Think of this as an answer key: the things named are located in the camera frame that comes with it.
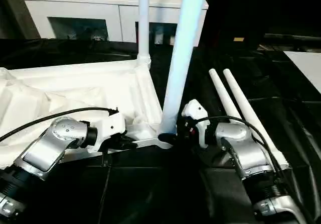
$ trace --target white plastic part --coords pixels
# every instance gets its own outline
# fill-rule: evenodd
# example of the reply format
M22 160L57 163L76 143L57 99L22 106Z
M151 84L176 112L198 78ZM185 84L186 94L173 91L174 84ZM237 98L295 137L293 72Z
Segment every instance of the white plastic part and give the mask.
M94 146L88 146L89 153L97 152L105 140L109 139L114 134L122 134L126 131L125 118L121 113L116 113L105 119L92 124L97 128L97 139Z
M176 133L187 72L204 0L183 0L158 134Z
M224 87L219 75L215 71L214 68L209 70L209 74L211 76L211 79L214 83L215 89L220 97L220 100L222 102L222 105L224 107L224 110L227 115L237 117L241 119L241 116L239 112L237 111L236 106L234 105L229 93L227 92L226 88ZM240 123L239 121L230 120L231 123Z
M158 138L151 138L151 139L146 139L146 140L138 140L138 141L134 141L134 143L136 143L138 145L138 148L142 148L142 147L147 147L147 146L151 146L151 145L155 145L160 147L161 149L170 149L172 147L171 144L160 141Z
M145 64L150 68L149 55L149 0L139 0L138 22L138 64Z
M287 160L285 159L284 155L276 148L273 141L271 140L269 134L265 130L263 124L261 123L260 119L256 115L255 111L253 110L252 106L248 102L247 98L245 97L243 91L241 90L240 86L236 82L234 76L232 75L231 71L229 69L225 69L223 71L224 76L226 77L226 80L232 90L232 93L243 113L243 116L245 120L249 123L251 123L253 126L255 126L259 132L263 135L265 140L267 141L269 148L271 149L271 152L273 153L274 157L278 161L279 165L282 169L287 169L289 167L289 164ZM261 140L259 135L252 131L253 136L257 138L258 140Z
M157 137L162 109L159 104L148 67L137 60L73 64L7 71L0 68L0 114L11 120L12 130L32 120L81 107L107 107L124 115L127 134L135 140ZM15 104L15 95L23 94L34 101ZM29 109L34 108L34 115ZM84 111L68 115L91 123L105 119L108 112ZM13 160L36 139L52 120L29 127L0 143L0 168ZM87 150L67 150L64 161L100 155Z
M196 99L193 99L187 105L185 105L182 111L182 116L191 117L194 120L199 120L208 117L208 113ZM209 120L201 121L196 124L196 128L199 131L199 143L201 148L203 149L206 149L208 146L207 144L205 144L205 131L208 125L210 125Z

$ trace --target white rod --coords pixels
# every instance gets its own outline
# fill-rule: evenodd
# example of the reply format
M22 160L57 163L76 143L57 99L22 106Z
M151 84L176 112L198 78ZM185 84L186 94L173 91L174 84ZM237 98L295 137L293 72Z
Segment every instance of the white rod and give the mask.
M138 63L150 67L149 56L149 0L139 0Z
M224 76L226 77L226 80L232 90L232 93L233 93L242 113L243 113L245 120L247 122L251 123L252 125L254 125L258 129L258 131L261 132L261 134L263 135L263 137L267 141L267 143L271 149L271 152L273 153L274 157L276 158L276 160L278 161L278 163L280 164L282 169L288 168L288 166L289 166L288 162L286 161L283 154L274 145L273 141L271 140L269 134L265 130L260 119L256 115L252 106L250 105L247 98L245 97L244 93L242 92L239 84L236 82L231 71L229 69L225 69L223 71L223 73L224 73ZM261 140L261 138L259 137L259 135L256 132L252 131L252 133L255 138L257 138L258 140Z
M159 134L176 133L177 116L204 1L183 0L182 2Z
M222 105L224 107L224 110L227 115L237 117L241 119L241 116L239 112L237 111L236 106L234 105L229 93L227 92L226 88L224 87L219 75L215 71L214 68L209 70L209 74L211 76L211 79L214 83L215 89L220 97L220 100L222 102ZM230 120L231 123L240 123L236 120Z

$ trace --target white plastic tray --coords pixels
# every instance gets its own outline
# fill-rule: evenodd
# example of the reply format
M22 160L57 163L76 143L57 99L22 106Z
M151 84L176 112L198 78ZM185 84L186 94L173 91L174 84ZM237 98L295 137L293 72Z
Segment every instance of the white plastic tray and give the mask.
M1 136L34 119L86 106L118 108L126 118L128 135L137 140L155 138L162 117L149 69L138 66L136 60L0 70ZM69 116L95 121L108 113L85 111ZM10 165L50 122L0 143L0 168Z

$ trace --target cabinet drawer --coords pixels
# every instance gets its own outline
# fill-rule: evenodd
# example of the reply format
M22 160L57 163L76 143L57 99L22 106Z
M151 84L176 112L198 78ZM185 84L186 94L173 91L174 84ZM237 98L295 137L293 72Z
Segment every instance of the cabinet drawer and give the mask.
M123 41L136 42L136 23L139 20L138 7L119 6L119 11ZM205 15L206 10L202 10L194 46L198 46ZM151 23L177 24L179 22L179 17L180 9L178 8L149 7L149 22Z
M71 28L85 29L93 25L92 28L96 31L100 31L100 33L104 31L109 41L122 41L117 5L47 1L25 2L41 38L60 38L62 33L57 31L76 32ZM73 21L76 21L75 26L71 27Z

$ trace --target black cable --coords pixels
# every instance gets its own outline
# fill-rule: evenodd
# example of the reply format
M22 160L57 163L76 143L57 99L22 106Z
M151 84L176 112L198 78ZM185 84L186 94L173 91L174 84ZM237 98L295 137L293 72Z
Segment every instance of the black cable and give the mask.
M259 132L259 130L255 126L253 126L251 123L249 123L249 122L247 122L247 121L245 121L243 119L240 119L240 118L237 118L237 117L234 117L234 116L212 116L212 117L201 118L201 119L198 119L198 120L191 120L191 123L192 123L192 125L196 125L197 123L205 121L205 120L236 120L236 121L239 121L239 122L245 124L249 128L253 129L258 134L258 136L261 138L262 142L260 140L258 140L257 138L255 138L255 137L253 139L257 143L262 145L266 149L266 151L268 152L268 154L269 154L269 156L271 158L272 164L274 166L275 173L277 174L278 177L280 177L284 181L284 184L286 185L286 189L287 189L288 193L293 198L294 202L299 206L299 208L303 212L303 215L306 218L306 220L309 223L315 223L315 221L311 217L310 213L305 209L303 204L300 202L300 200L298 199L298 197L296 196L296 194L292 190L292 188L291 188L291 186L289 184L289 181L287 180L286 176L284 175L284 173L283 173L278 161L275 159L274 155L272 154L271 149L270 149L266 139L263 137L261 132Z
M102 156L103 156L103 165L105 166L105 163L104 163L105 153L103 153ZM102 192L102 196L101 196L101 199L100 199L99 215L98 215L97 224L100 224L101 218L102 218L102 213L103 213L103 210L104 210L105 197L106 197L106 192L107 192L108 183L109 183L109 176L110 176L110 172L111 172L111 165L112 165L112 158L110 158L110 161L108 161L107 165L106 165L108 167L108 172L107 172L107 177L106 177L106 180L105 180L105 186L104 186L104 189L103 189L103 192Z
M68 114L72 114L72 113L76 113L76 112L82 112L82 111L89 111L89 110L107 111L107 112L109 112L110 115L115 114L115 113L118 112L118 110L105 108L105 107L83 107L83 108L77 108L77 109L64 111L64 112L57 113L57 114L54 114L54 115L49 115L49 116L43 117L41 119L31 121L31 122L29 122L29 123L27 123L25 125L22 125L22 126L16 128L16 129L10 131L9 133L1 136L0 137L0 142L5 140L6 138L9 138L11 135L14 135L14 134L20 132L21 130L24 130L24 129L32 126L32 125L36 125L36 124L41 123L43 121L54 119L54 118L57 118L57 117L60 117L60 116L63 116L63 115L68 115Z

